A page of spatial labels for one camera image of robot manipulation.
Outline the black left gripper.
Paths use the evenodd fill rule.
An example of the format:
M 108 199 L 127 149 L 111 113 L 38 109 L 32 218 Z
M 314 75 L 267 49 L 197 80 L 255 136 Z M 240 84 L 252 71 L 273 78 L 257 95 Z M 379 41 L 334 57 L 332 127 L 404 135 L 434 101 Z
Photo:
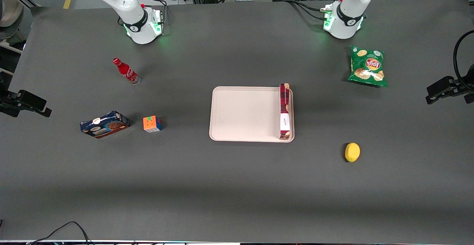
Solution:
M 452 76 L 445 76 L 427 87 L 428 95 L 425 100 L 428 105 L 436 101 L 446 98 L 454 97 L 459 92 L 459 83 Z

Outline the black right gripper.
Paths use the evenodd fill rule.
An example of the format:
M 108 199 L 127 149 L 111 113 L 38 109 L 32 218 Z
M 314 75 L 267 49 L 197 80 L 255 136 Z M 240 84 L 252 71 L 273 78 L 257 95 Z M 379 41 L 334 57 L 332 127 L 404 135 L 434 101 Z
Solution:
M 0 111 L 11 117 L 18 117 L 20 111 L 28 110 L 44 117 L 50 117 L 52 110 L 46 107 L 46 100 L 31 92 L 20 90 L 1 92 Z

